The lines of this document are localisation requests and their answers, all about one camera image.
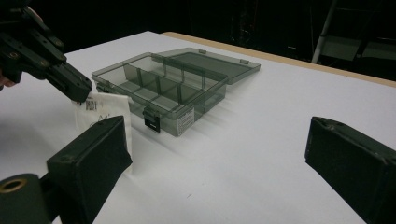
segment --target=transparent plastic box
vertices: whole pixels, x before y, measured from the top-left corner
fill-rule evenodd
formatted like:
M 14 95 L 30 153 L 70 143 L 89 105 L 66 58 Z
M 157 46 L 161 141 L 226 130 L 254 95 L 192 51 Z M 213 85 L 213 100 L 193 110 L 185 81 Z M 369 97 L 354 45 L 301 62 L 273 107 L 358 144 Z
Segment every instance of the transparent plastic box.
M 131 112 L 154 131 L 173 136 L 182 135 L 224 99 L 227 83 L 260 69 L 257 63 L 198 49 L 160 54 L 145 53 L 113 64 L 93 72 L 92 79 L 98 91 L 130 96 Z

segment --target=human hand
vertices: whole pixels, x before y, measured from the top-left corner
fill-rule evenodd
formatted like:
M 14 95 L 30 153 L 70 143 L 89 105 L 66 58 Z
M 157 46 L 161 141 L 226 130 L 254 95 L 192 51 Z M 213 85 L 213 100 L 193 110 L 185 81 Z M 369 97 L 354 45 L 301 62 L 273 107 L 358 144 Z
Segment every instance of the human hand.
M 15 82 L 13 82 L 3 76 L 3 71 L 0 68 L 0 90 L 3 89 L 3 86 L 12 87 L 14 85 L 15 85 Z

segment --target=white tabletop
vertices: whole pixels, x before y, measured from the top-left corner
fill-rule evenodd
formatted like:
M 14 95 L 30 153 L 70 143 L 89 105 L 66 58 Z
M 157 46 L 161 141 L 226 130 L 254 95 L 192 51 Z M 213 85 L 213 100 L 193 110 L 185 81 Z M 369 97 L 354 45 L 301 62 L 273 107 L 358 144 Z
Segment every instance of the white tabletop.
M 304 161 L 312 116 L 396 148 L 396 88 L 143 33 L 67 54 L 87 77 L 144 52 L 206 49 L 262 65 L 180 137 L 132 115 L 133 172 L 94 223 L 364 223 Z M 75 137 L 70 101 L 28 74 L 0 91 L 0 179 L 42 176 Z

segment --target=black robotic arm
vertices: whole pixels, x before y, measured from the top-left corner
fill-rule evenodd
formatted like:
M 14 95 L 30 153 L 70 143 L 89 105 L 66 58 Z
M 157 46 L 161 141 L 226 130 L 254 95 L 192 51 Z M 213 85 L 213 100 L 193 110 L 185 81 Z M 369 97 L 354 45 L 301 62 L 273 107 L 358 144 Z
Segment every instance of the black robotic arm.
M 46 79 L 73 101 L 84 102 L 92 83 L 70 65 L 64 43 L 27 5 L 30 0 L 0 2 L 0 67 L 19 83 L 21 73 Z

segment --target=paper label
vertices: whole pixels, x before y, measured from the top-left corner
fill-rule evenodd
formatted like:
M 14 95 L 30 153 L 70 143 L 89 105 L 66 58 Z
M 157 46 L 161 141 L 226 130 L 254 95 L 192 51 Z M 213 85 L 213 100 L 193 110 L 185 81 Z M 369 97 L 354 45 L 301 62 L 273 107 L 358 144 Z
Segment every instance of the paper label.
M 195 122 L 194 107 L 177 120 L 177 135 L 181 135 Z

